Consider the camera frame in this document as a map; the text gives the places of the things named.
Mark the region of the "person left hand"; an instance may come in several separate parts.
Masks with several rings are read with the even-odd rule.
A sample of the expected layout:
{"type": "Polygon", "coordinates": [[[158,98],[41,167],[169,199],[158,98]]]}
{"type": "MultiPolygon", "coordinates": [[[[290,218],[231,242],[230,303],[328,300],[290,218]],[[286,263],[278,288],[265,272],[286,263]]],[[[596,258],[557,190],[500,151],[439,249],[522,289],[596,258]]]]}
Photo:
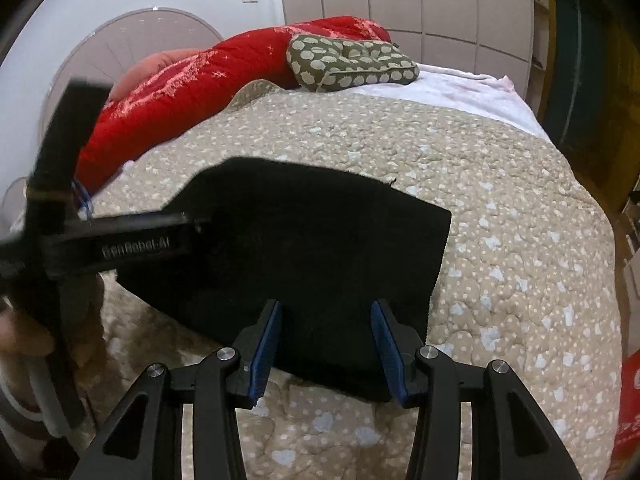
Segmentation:
{"type": "MultiPolygon", "coordinates": [[[[101,311],[104,281],[99,275],[82,282],[79,305],[86,316],[77,330],[70,333],[67,349],[75,363],[75,378],[90,382],[106,364],[106,344],[101,311]]],[[[19,389],[28,384],[25,359],[43,358],[54,349],[51,334],[22,310],[1,299],[1,371],[9,384],[19,389]]]]}

